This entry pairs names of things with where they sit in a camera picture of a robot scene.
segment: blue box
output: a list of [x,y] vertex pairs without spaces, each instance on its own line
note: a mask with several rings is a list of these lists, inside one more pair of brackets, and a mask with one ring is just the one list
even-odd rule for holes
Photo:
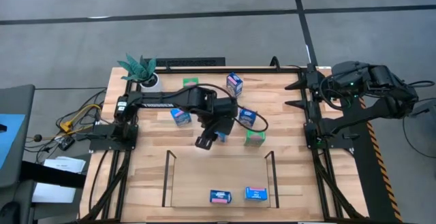
[[268,199],[268,192],[266,191],[266,188],[246,187],[245,199],[265,201]]
[[248,109],[241,109],[239,112],[239,121],[247,126],[252,127],[254,125],[254,121],[256,120],[256,113]]
[[225,142],[227,140],[227,135],[221,132],[215,132],[218,135],[218,139],[220,142]]
[[227,76],[227,90],[235,97],[238,97],[243,91],[243,80],[233,72]]
[[229,191],[211,190],[210,203],[229,204],[232,201],[232,194]]
[[171,116],[177,126],[186,125],[191,122],[191,116],[188,112],[184,112],[178,108],[171,109]]

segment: paper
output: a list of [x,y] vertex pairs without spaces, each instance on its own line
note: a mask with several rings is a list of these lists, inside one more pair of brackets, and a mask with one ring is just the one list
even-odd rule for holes
[[3,167],[25,116],[24,114],[0,114],[0,125],[7,127],[7,131],[0,133],[0,169]]
[[[85,165],[81,159],[72,159],[69,157],[57,157],[56,159],[46,159],[44,166],[52,167],[58,170],[81,173]],[[72,203],[74,199],[75,188],[60,187],[45,183],[37,183],[33,192],[33,203]]]

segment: wooden table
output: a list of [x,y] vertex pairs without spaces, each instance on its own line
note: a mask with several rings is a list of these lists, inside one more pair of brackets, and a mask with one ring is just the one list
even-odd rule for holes
[[[235,67],[220,67],[232,70]],[[120,67],[112,69],[103,118],[113,119],[115,103],[125,91],[127,73]],[[303,110],[287,106],[285,101],[301,99],[300,91],[285,91],[284,87],[297,81],[296,74],[238,74],[244,81],[239,104],[258,111],[268,120],[270,128],[266,141],[259,148],[243,146],[245,130],[234,126],[226,143],[215,142],[210,150],[196,148],[194,142],[202,132],[193,119],[188,127],[177,127],[166,109],[140,109],[136,149],[131,154],[122,221],[322,221],[320,197],[311,151],[306,147],[302,124]],[[225,87],[226,74],[160,74],[163,91],[182,88],[183,78],[198,77],[201,83]],[[321,104],[323,117],[338,117],[341,112]],[[263,125],[258,122],[255,128]],[[261,156],[275,152],[280,208],[188,208],[161,207],[166,151],[177,157]],[[367,207],[360,186],[354,158],[343,149],[332,149],[332,162],[337,185],[358,212],[367,216]],[[80,213],[88,212],[89,194],[97,165],[103,153],[94,153],[84,186]],[[112,152],[106,156],[97,177],[92,204],[104,192],[110,170]],[[331,193],[326,187],[330,215],[333,215]],[[112,197],[109,217],[114,216],[116,197]]]

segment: potted plant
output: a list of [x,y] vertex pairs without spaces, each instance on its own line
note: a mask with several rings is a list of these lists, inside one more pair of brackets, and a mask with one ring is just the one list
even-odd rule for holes
[[127,62],[118,61],[118,64],[126,69],[130,76],[123,76],[124,80],[133,80],[141,86],[141,92],[161,92],[161,82],[159,76],[155,73],[156,58],[145,61],[142,56],[139,62],[133,57],[126,54]]

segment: small box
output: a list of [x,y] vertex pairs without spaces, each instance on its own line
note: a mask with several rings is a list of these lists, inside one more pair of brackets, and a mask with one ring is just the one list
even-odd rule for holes
[[225,142],[227,140],[227,135],[221,132],[215,132],[218,135],[218,139],[220,142]]
[[265,141],[265,132],[254,132],[247,130],[244,146],[261,146]]
[[177,126],[186,125],[191,122],[191,116],[178,108],[171,109],[171,115]]
[[266,188],[246,187],[245,199],[265,201],[268,199],[268,192],[266,191]]
[[229,191],[211,190],[210,203],[229,204],[232,201],[232,194]]
[[239,121],[251,128],[254,125],[254,121],[256,120],[256,113],[248,109],[241,109],[239,112]]
[[227,76],[227,90],[235,97],[238,97],[243,91],[243,80],[233,72]]
[[198,84],[198,78],[183,78],[183,88]]

